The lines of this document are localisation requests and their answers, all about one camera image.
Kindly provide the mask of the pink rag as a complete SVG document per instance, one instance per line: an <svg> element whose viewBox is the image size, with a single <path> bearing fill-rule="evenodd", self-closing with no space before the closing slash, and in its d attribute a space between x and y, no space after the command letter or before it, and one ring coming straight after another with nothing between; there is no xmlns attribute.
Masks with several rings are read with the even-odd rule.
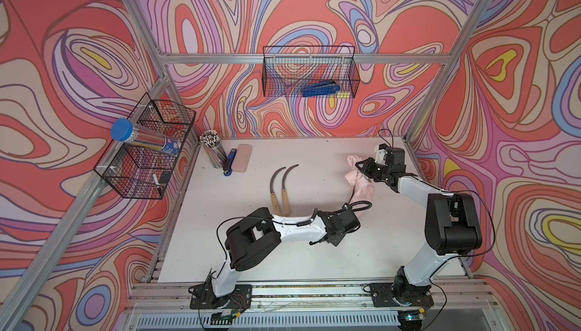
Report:
<svg viewBox="0 0 581 331"><path fill-rule="evenodd" d="M360 156L349 155L346 160L348 166L350 167L350 171L347 172L344 177L348 184L352 187L352 195L350 197L349 203L358 201L371 202L375 195L375 185L356 167L356 164L363 161L363 158Z"/></svg>

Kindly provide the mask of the orange handled sickle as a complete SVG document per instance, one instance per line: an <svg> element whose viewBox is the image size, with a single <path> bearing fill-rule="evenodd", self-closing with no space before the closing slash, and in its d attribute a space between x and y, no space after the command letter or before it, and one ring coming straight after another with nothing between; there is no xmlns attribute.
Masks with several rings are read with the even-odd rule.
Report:
<svg viewBox="0 0 581 331"><path fill-rule="evenodd" d="M350 195L350 198L349 198L349 200L348 200L346 203L347 203L347 204L351 204L351 203L352 203L352 201L354 200L354 196L355 196L355 189L353 188L353 189L352 189L352 193L351 193L351 195Z"/></svg>

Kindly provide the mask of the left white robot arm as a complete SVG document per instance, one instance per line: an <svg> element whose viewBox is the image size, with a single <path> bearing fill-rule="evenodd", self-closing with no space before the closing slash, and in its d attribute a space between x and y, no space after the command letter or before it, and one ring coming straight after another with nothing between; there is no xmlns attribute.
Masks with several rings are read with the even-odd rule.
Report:
<svg viewBox="0 0 581 331"><path fill-rule="evenodd" d="M338 246L346 235L360 228L355 211L348 205L338 211L316 209L306 217L274 215L262 207L235 220L237 223L225 233L224 263L210 278L213 294L217 297L233 293L241 274L260 264L281 243Z"/></svg>

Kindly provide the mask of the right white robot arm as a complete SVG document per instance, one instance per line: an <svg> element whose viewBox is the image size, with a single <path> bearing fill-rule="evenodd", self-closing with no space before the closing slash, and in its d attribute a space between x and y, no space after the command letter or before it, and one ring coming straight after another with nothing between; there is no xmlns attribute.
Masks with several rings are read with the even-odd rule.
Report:
<svg viewBox="0 0 581 331"><path fill-rule="evenodd" d="M386 184L425 207L425 244L410 263L398 270L394 289L428 290L448 261L482 246L473 196L440 189L407 172L403 149L382 143L376 148L375 158L360 160L355 168L375 183Z"/></svg>

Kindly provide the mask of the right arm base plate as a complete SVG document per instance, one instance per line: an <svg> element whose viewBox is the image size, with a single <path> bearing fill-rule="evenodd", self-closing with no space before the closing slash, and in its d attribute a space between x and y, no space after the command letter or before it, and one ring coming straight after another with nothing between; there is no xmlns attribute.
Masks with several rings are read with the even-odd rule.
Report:
<svg viewBox="0 0 581 331"><path fill-rule="evenodd" d="M430 286L370 283L367 289L375 308L429 309L434 306Z"/></svg>

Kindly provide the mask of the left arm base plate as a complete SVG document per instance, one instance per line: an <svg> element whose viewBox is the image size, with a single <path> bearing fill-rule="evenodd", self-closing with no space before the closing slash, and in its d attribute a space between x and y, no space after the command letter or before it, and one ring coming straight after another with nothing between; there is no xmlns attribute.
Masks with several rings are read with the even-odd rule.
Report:
<svg viewBox="0 0 581 331"><path fill-rule="evenodd" d="M253 287L250 284L239 284L232 293L216 296L211 285L200 283L188 289L191 295L190 309L244 311L251 306L252 291Z"/></svg>

